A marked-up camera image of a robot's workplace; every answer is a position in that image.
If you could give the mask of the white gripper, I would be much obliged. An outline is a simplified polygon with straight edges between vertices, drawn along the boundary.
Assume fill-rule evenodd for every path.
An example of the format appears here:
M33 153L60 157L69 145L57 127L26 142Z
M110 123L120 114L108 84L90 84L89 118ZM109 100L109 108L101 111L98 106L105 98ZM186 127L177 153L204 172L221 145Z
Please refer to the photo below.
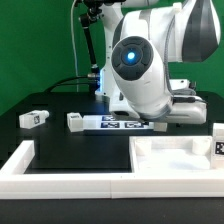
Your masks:
M167 123L203 124L207 117L207 103L196 95L196 83L187 79L171 79L174 103L166 116Z

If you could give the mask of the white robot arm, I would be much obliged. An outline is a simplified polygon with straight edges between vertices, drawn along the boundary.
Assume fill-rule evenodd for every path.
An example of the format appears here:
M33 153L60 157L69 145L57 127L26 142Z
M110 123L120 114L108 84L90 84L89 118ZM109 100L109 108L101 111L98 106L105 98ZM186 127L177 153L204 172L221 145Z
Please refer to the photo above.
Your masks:
M143 0L102 6L108 59L103 90L119 120L202 124L206 103L190 87L172 87L170 62L202 62L218 48L220 23L212 0L148 9Z

